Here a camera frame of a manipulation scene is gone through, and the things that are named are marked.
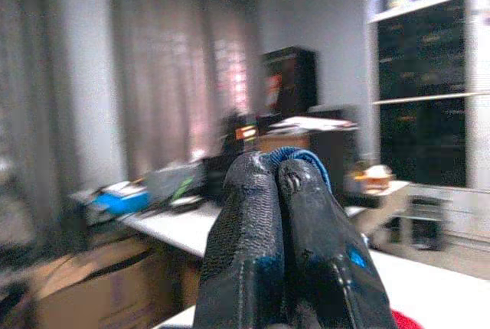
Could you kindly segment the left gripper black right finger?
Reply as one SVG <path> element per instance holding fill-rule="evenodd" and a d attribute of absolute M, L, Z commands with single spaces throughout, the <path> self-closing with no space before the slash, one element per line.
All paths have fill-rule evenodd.
<path fill-rule="evenodd" d="M 361 233 L 332 194 L 312 152 L 268 154 L 276 172 L 293 328 L 395 328 L 390 302 Z"/>

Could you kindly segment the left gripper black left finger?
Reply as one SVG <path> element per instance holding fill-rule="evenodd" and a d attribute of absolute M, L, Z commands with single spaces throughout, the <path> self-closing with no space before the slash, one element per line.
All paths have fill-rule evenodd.
<path fill-rule="evenodd" d="M 255 151 L 237 157 L 207 237 L 195 328 L 266 328 L 282 316 L 283 226 L 274 167 Z"/>

